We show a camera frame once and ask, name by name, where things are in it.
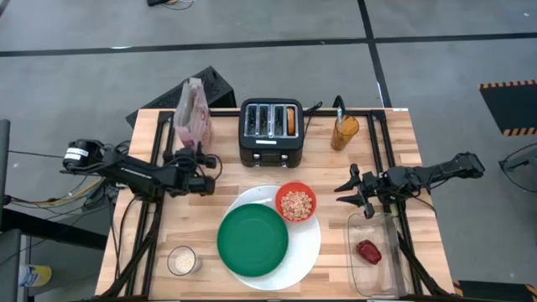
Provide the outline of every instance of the red bowl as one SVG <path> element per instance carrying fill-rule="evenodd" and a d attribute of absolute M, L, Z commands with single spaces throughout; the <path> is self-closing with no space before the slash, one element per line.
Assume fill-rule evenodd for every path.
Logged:
<path fill-rule="evenodd" d="M 282 198 L 284 196 L 287 195 L 287 193 L 289 193 L 290 191 L 293 191 L 293 192 L 296 192 L 296 191 L 299 191 L 299 192 L 305 192 L 310 198 L 311 198 L 311 212 L 310 214 L 302 219 L 302 220 L 299 220 L 299 221 L 292 221 L 290 220 L 289 218 L 285 217 L 284 216 L 284 211 L 282 210 Z M 292 182 L 289 182 L 285 185 L 282 185 L 281 188 L 279 188 L 278 190 L 278 193 L 276 193 L 276 211 L 278 212 L 278 214 L 280 216 L 282 216 L 282 218 L 284 218 L 284 220 L 286 221 L 289 221 L 289 222 L 303 222 L 303 221 L 306 221 L 308 219 L 310 219 L 310 217 L 313 215 L 313 213 L 315 213 L 315 209 L 317 208 L 317 199 L 315 198 L 315 193 L 313 193 L 313 190 L 307 186 L 306 184 L 303 184 L 299 181 L 292 181 Z"/>

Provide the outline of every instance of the toaster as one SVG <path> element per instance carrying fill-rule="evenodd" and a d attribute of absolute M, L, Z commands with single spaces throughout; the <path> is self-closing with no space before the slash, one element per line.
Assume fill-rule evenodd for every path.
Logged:
<path fill-rule="evenodd" d="M 295 168 L 304 146 L 302 105 L 293 99 L 247 99 L 241 105 L 238 137 L 245 166 Z"/>

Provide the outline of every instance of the white plate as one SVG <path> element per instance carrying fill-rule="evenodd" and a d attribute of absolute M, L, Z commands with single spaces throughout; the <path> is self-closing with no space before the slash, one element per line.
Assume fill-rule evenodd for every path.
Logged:
<path fill-rule="evenodd" d="M 278 185 L 261 185 L 247 190 L 230 205 L 224 217 L 233 209 L 250 203 L 259 203 L 276 211 L 274 199 L 278 189 Z M 314 214 L 300 223 L 285 221 L 285 225 L 289 245 L 278 267 L 259 277 L 244 277 L 232 272 L 235 278 L 254 289 L 279 290 L 297 284 L 311 271 L 321 249 L 321 229 L 317 217 Z"/>

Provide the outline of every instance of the toaster slot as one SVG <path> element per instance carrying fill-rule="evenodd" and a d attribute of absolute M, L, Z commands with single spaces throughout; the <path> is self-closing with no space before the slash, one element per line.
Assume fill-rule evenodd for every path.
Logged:
<path fill-rule="evenodd" d="M 257 125 L 257 116 L 258 114 L 258 106 L 257 105 L 248 105 L 246 110 L 246 127 L 245 134 L 246 135 L 255 135 L 256 134 L 256 125 Z"/>
<path fill-rule="evenodd" d="M 284 135 L 284 107 L 283 106 L 274 107 L 274 135 L 277 137 Z"/>
<path fill-rule="evenodd" d="M 259 106 L 259 135 L 269 135 L 269 106 Z"/>
<path fill-rule="evenodd" d="M 295 107 L 287 106 L 287 135 L 295 136 L 296 134 L 296 115 Z"/>

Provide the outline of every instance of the gray floor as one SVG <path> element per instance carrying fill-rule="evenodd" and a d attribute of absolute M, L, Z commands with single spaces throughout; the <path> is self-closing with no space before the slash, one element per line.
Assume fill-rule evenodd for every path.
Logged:
<path fill-rule="evenodd" d="M 535 1 L 367 5 L 378 37 L 537 31 Z M 11 0 L 0 18 L 0 50 L 364 35 L 351 0 L 198 0 L 183 12 L 147 8 L 143 0 Z M 479 83 L 534 79 L 537 39 L 380 44 L 378 52 L 394 107 L 410 109 L 424 164 L 471 151 L 487 168 L 480 180 L 452 180 L 433 194 L 452 276 L 537 285 L 535 194 L 511 185 L 498 168 L 498 160 L 536 139 L 503 137 L 477 90 Z M 132 131 L 124 116 L 208 65 L 233 86 L 239 103 L 281 96 L 330 106 L 341 94 L 348 106 L 382 106 L 366 45 L 319 45 L 0 58 L 0 118 L 13 122 L 13 149 L 62 154 L 77 138 L 118 143 Z M 60 168 L 57 159 L 12 155 L 8 193 L 29 200 L 61 195 L 80 178 L 58 174 Z M 516 173 L 517 180 L 533 177 L 525 184 L 537 188 L 534 168 Z M 107 223 L 107 216 L 94 221 Z M 95 272 L 100 261 L 84 264 Z M 87 298 L 95 281 L 38 301 Z"/>

